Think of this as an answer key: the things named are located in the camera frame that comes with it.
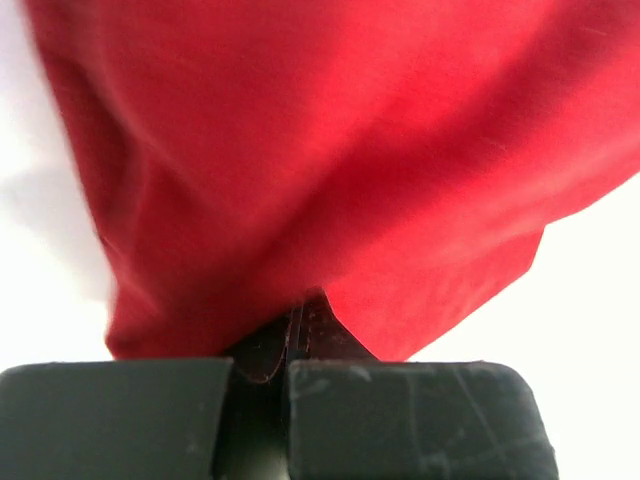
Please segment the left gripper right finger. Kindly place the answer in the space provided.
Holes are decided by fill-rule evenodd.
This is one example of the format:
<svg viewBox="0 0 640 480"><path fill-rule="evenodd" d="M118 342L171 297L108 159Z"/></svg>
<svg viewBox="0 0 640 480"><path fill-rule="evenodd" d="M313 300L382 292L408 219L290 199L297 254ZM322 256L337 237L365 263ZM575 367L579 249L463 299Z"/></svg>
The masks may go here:
<svg viewBox="0 0 640 480"><path fill-rule="evenodd" d="M304 358L377 361L336 318L323 292L319 292L304 305Z"/></svg>

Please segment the red t shirt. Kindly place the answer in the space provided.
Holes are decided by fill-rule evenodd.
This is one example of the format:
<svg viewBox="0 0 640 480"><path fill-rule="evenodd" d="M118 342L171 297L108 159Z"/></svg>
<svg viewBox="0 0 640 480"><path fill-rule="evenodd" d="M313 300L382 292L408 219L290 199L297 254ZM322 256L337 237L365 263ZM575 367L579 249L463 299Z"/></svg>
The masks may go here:
<svg viewBox="0 0 640 480"><path fill-rule="evenodd" d="M27 1L118 359L316 293L405 360L639 170L635 1Z"/></svg>

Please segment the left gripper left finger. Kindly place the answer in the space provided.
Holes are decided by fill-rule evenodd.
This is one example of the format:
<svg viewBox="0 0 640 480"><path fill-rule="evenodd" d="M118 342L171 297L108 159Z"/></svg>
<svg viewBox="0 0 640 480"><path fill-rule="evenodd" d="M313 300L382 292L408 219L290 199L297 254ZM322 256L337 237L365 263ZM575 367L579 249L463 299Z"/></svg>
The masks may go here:
<svg viewBox="0 0 640 480"><path fill-rule="evenodd" d="M269 383L289 362L304 357L304 305L298 305L224 352L255 384Z"/></svg>

